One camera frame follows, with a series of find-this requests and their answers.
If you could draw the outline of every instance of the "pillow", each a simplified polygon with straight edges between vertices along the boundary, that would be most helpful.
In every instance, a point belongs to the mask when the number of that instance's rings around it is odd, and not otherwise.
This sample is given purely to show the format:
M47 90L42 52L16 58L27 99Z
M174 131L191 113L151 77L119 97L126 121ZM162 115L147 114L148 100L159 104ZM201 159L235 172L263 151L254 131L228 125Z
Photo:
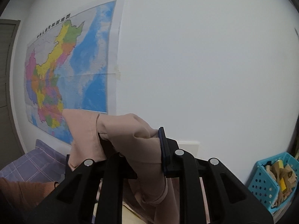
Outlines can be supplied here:
M65 173L66 157L41 140L35 149L8 164L0 171L0 177L9 181L59 182Z

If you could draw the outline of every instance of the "person's arm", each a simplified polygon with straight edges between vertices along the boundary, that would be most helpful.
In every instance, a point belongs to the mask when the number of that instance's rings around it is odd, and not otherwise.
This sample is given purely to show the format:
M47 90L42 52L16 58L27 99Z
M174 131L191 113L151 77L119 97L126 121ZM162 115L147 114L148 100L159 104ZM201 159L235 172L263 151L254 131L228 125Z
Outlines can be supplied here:
M56 183L10 182L0 178L0 191L14 208L30 211L55 189Z

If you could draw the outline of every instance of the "beige clothing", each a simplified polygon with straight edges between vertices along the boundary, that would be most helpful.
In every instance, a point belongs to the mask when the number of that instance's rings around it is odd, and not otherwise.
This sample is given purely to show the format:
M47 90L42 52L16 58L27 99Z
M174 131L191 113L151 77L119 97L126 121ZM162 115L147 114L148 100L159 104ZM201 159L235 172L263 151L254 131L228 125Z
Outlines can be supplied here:
M166 179L161 169L158 130L134 114L109 116L97 112L64 109L74 138L69 166L74 170L85 159L106 159L101 140L112 143L137 173L124 182L124 200L147 223L179 223L179 181Z

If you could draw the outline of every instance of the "metal rivet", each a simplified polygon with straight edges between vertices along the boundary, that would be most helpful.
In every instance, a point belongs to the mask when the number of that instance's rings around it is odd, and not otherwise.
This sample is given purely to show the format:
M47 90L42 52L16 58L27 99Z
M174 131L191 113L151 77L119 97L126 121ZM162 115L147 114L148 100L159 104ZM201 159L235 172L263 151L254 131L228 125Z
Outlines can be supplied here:
M218 165L218 164L219 164L219 160L216 159L216 158L212 158L212 159L210 160L210 163L213 164L213 165Z
M91 166L93 164L93 161L91 159L87 159L84 161L85 166Z
M181 149L176 150L174 153L178 156L184 155L184 151Z

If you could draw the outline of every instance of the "door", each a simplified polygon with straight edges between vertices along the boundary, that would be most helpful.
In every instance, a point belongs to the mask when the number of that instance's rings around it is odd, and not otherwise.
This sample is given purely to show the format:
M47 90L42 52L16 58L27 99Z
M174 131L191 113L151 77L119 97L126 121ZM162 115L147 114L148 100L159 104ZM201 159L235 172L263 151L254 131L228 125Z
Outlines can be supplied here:
M14 125L9 94L10 58L19 21L0 19L0 170L24 154Z

